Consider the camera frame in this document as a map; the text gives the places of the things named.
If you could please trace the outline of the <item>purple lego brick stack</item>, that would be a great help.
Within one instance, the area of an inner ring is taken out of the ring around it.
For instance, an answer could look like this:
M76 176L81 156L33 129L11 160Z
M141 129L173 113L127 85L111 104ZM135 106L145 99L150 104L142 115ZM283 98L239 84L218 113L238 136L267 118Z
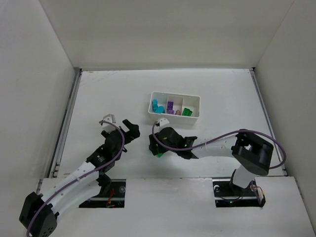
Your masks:
M167 112L168 114L171 114L171 115L174 114L173 104L174 104L173 101L168 101L168 102L167 102L166 112Z

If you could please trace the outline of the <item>teal lego brick cluster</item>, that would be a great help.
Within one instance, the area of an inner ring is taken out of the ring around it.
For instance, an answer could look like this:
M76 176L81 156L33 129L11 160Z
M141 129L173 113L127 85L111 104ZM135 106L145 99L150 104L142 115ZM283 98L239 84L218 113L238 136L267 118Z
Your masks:
M158 106L158 107L155 109L155 113L157 113L157 114L164 114L164 113L165 113L165 108L164 108L164 106Z

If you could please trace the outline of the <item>green lego plate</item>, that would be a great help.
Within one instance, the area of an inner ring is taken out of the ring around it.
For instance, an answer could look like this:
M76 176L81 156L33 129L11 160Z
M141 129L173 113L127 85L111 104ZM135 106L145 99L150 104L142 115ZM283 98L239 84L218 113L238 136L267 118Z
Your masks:
M182 116L187 116L187 117L191 117L193 114L193 110L190 108L184 108L182 111Z

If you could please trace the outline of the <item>small teal lego brick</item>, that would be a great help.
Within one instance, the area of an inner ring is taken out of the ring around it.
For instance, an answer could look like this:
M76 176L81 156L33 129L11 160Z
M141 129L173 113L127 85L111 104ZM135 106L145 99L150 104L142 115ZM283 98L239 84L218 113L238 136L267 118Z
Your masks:
M152 100L152 109L153 109L153 112L155 112L158 108L158 101L156 99L153 99Z

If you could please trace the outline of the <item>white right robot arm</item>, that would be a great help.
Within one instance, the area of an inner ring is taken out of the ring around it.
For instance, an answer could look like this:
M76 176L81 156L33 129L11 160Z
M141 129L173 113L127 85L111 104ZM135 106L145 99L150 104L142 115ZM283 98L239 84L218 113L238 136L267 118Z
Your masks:
M149 150L154 156L173 152L183 159L227 157L236 159L240 166L231 176L231 183L247 188L257 176L267 176L270 171L274 146L247 130L238 130L210 141L196 136L183 137L172 127L165 127L149 135Z

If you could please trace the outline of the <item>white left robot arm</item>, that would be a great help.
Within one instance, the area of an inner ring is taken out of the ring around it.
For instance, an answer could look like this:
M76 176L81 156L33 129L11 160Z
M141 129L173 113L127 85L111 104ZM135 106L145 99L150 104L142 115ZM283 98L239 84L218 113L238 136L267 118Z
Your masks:
M107 115L100 121L104 144L98 147L73 173L46 192L31 192L24 200L19 216L28 237L48 237L61 218L72 208L109 189L111 179L107 172L114 167L125 145L140 137L139 126L125 119L124 131Z

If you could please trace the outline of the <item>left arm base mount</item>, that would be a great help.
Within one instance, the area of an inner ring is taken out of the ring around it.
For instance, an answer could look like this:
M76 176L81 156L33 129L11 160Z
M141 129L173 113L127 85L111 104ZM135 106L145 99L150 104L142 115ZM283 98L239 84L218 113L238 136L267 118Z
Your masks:
M79 205L79 208L124 208L126 179L112 179L101 188L98 195Z

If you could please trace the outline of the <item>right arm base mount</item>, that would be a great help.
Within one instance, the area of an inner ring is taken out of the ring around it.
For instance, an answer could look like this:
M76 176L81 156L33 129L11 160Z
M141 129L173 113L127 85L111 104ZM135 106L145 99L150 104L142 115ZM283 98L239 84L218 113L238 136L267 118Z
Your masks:
M265 194L255 180L247 188L233 185L229 179L212 180L215 205L217 208L228 207L259 207L266 204Z

